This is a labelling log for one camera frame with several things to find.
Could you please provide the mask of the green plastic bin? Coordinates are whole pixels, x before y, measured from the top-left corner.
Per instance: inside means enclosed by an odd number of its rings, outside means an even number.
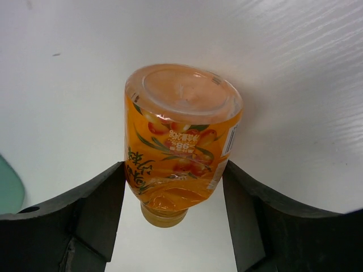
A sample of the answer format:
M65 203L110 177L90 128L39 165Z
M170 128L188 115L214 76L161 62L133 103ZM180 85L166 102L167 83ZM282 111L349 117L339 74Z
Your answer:
M17 213L23 206L25 191L24 185L9 165L1 156L0 162L0 212L2 214Z

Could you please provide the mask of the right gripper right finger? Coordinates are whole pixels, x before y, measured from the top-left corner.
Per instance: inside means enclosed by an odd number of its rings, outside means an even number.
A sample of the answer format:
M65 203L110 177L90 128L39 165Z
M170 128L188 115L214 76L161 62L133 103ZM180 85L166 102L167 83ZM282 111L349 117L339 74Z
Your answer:
M223 192L238 271L362 270L362 210L339 214L295 201L233 162Z

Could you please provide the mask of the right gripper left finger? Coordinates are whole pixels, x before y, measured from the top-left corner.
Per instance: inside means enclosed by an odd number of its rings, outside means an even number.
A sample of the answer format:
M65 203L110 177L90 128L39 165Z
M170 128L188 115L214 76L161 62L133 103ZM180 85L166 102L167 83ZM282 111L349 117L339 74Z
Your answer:
M1 215L1 271L104 271L125 190L124 163L17 214Z

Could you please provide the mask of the small orange juice bottle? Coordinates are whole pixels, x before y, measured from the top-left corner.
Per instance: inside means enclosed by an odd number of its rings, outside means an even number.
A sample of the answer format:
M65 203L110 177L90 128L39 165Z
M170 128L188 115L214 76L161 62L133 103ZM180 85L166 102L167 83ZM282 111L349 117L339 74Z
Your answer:
M150 224L175 226L218 185L242 98L220 76L178 64L136 70L124 97L126 180Z

